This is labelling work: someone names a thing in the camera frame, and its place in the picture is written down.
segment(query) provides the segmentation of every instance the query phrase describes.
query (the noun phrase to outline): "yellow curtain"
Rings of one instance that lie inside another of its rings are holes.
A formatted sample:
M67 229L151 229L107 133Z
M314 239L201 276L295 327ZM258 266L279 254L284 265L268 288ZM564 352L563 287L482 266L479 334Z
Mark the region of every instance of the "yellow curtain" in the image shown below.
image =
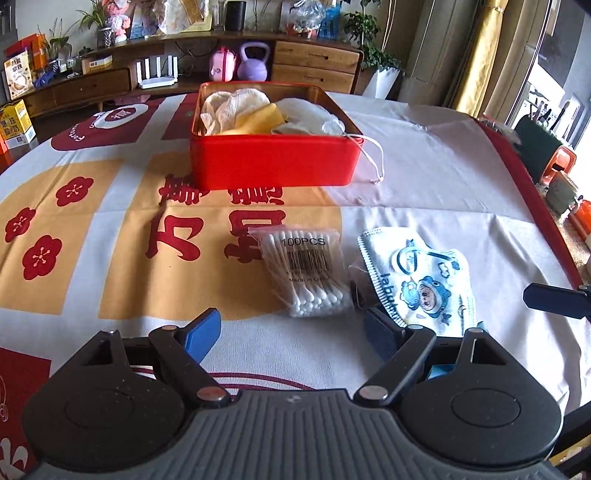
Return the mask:
M509 0L486 0L480 8L469 57L462 71L451 107L477 116L482 107L496 48L499 44L503 11Z

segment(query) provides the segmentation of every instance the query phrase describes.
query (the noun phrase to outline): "box packaging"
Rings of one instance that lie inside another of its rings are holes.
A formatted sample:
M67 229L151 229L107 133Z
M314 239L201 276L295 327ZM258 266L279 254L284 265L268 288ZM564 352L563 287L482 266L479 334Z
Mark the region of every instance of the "box packaging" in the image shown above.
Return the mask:
M33 77L26 51L4 62L4 72L11 100L33 90Z
M86 75L87 73L94 73L99 72L101 70L106 70L111 68L113 65L113 55L109 55L103 59L83 59L82 60L82 73Z
M19 135L18 137L13 137L9 140L6 140L5 143L6 143L6 146L8 147L8 149L20 147L21 145L31 143L33 138L35 138L35 135L37 135L37 133L35 132L35 129L31 125L29 127L29 130L27 130L24 134Z
M35 138L35 129L23 100L0 108L0 133L8 148L29 143Z
M28 37L19 40L18 42L10 45L4 53L7 57L13 57L18 53L28 50L29 54L33 57L33 68L34 70L40 70L45 68L47 65L47 52L44 47L45 35L39 35L34 33Z

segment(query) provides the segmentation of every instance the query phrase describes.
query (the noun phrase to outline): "tablecloth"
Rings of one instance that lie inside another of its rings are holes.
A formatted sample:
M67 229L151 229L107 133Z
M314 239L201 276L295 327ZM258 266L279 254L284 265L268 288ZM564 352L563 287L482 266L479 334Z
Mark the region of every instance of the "tablecloth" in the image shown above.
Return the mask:
M18 427L22 405L99 330L143 336L217 307L222 335L202 365L231 392L353 393L375 372L381 361L361 313L281 313L249 225L337 229L347 265L360 255L356 237L382 225L411 227L435 249L458 249L490 334L563 411L591 400L588 322L522 301L530 282L570 283L536 224L543 212L524 201L513 167L487 133L443 108L332 97L383 146L382 184L371 183L374 168L361 157L346 187L199 191L188 142L196 94L97 114L0 176L5 461L30 468Z

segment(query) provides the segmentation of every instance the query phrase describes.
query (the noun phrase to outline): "face mask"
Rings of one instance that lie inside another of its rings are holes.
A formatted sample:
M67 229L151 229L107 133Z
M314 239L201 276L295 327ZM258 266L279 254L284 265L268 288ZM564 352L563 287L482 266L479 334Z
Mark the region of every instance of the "face mask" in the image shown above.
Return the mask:
M459 251L433 250L400 227L367 231L358 243L378 298L398 325L416 323L455 337L477 326L468 264Z

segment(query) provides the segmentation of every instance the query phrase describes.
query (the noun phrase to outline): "red border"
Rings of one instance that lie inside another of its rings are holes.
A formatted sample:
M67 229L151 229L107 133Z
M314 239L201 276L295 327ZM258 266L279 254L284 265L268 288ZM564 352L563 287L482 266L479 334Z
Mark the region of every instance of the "red border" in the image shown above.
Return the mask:
M558 259L558 263L560 263L566 277L569 279L570 285L573 288L579 288L579 286L583 284L579 270L577 270L573 257L570 255L569 249L564 242L564 238L562 238L562 235L558 231L558 227L556 227L556 224L554 223L554 219L548 211L548 207L538 193L538 190L535 188L525 165L523 165L518 154L513 150L513 147L505 137L486 125L483 125L480 122L477 123L491 141L496 152L505 164L507 171L515 182L515 186L517 186L527 208L529 208L535 224L538 226L551 250L554 252L554 255Z

